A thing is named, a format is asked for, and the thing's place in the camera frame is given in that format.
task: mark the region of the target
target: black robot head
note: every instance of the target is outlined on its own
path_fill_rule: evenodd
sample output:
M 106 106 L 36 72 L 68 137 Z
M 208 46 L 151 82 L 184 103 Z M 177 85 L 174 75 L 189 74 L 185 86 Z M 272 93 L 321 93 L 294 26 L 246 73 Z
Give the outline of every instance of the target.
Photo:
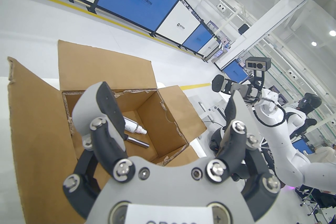
M 300 108 L 300 111 L 304 112 L 307 115 L 314 109 L 318 108 L 321 104 L 322 100 L 318 95 L 306 93 L 304 97 L 300 100 L 298 107 Z

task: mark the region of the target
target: yellow floor line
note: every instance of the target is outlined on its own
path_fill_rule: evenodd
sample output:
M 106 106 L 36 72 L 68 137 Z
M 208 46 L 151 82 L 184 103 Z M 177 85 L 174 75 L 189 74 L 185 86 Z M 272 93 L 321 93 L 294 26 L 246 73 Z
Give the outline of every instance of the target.
M 211 83 L 208 84 L 199 84 L 199 85 L 189 85 L 189 86 L 180 86 L 182 90 L 187 90 L 187 89 L 194 89 L 194 88 L 199 88 L 199 87 L 205 87 L 205 86 L 210 86 Z
M 109 19 L 109 18 L 106 18 L 106 17 L 100 16 L 100 15 L 91 13 L 91 12 L 89 12 L 88 10 L 85 10 L 85 9 L 83 9 L 83 8 L 76 7 L 76 6 L 72 5 L 72 4 L 69 4 L 69 3 L 66 3 L 66 2 L 63 2 L 63 1 L 60 1 L 60 0 L 48 0 L 48 1 L 50 1 L 50 2 L 54 2 L 54 3 L 57 3 L 57 4 L 61 4 L 61 5 L 63 5 L 63 6 L 66 6 L 66 7 L 69 7 L 69 8 L 71 8 L 71 9 L 74 9 L 74 10 L 77 10 L 77 11 L 80 11 L 80 12 L 83 12 L 83 13 L 88 14 L 88 15 L 90 15 L 90 16 L 93 16 L 93 17 L 99 18 L 99 19 L 101 19 L 101 20 L 110 22 L 110 23 L 112 23 L 112 24 L 114 24 L 114 25 L 117 25 L 117 26 L 119 26 L 119 27 L 125 28 L 125 29 L 127 29 L 127 30 L 129 30 L 129 31 L 131 31 L 131 32 L 135 32 L 135 33 L 137 33 L 137 34 L 141 34 L 142 36 L 145 36 L 145 37 L 148 37 L 148 38 L 150 38 L 150 39 L 152 39 L 152 40 L 155 40 L 155 41 L 157 41 L 157 42 L 163 43 L 163 44 L 165 44 L 165 45 L 167 45 L 167 46 L 170 46 L 170 47 L 172 47 L 172 48 L 175 48 L 175 49 L 177 49 L 177 50 L 179 50 L 179 51 L 183 51 L 183 52 L 185 52 L 185 53 L 187 53 L 187 54 L 189 54 L 189 55 L 191 54 L 190 52 L 188 52 L 188 51 L 186 51 L 186 50 L 183 50 L 183 49 L 180 49 L 179 47 L 177 47 L 177 46 L 175 46 L 175 45 L 169 44 L 169 43 L 167 43 L 167 42 L 165 42 L 165 41 L 163 41 L 163 40 L 160 40 L 160 39 L 158 39 L 158 38 L 151 37 L 148 33 L 140 32 L 140 31 L 138 31 L 138 30 L 136 30 L 136 29 L 134 29 L 134 28 L 125 26 L 125 25 L 123 25 L 123 24 L 121 24 L 121 23 L 118 23 L 118 22 L 116 22 L 116 21 L 113 21 L 113 20 L 111 20 L 111 19 Z

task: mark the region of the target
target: cardboard box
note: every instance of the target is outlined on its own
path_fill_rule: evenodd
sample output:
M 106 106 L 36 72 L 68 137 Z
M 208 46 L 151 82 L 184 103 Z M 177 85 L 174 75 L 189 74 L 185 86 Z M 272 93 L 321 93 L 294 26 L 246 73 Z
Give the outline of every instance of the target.
M 122 113 L 148 131 L 131 134 L 150 147 L 125 142 L 129 156 L 168 166 L 190 163 L 198 157 L 188 144 L 206 130 L 178 86 L 156 88 L 150 61 L 64 41 L 58 47 L 61 91 L 8 58 L 13 157 L 27 224 L 84 222 L 62 184 L 83 151 L 71 112 L 89 86 L 106 81 Z M 100 165 L 95 177 L 100 187 L 110 178 Z

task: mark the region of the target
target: white label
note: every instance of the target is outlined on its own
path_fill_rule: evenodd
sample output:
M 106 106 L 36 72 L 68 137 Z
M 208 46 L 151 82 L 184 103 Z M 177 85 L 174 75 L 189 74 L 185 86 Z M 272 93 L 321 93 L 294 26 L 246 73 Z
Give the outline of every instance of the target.
M 150 206 L 129 204 L 125 224 L 209 224 L 210 207 Z
M 178 2 L 156 32 L 182 44 L 199 24 L 191 11 Z

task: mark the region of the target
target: silver metal rod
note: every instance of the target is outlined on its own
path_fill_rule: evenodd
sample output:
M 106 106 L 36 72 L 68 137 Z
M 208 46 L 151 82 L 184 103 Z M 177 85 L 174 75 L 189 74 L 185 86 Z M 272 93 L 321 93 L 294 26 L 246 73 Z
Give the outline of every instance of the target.
M 148 143 L 143 142 L 143 141 L 141 141 L 141 140 L 138 140 L 138 139 L 136 139 L 136 138 L 130 137 L 130 136 L 126 139 L 126 141 L 132 142 L 132 143 L 134 143 L 134 144 L 136 144 L 136 145 L 139 145 L 139 146 L 141 146 L 141 147 L 144 147 L 144 148 L 146 148 L 146 149 L 149 147 L 149 144 L 148 144 Z

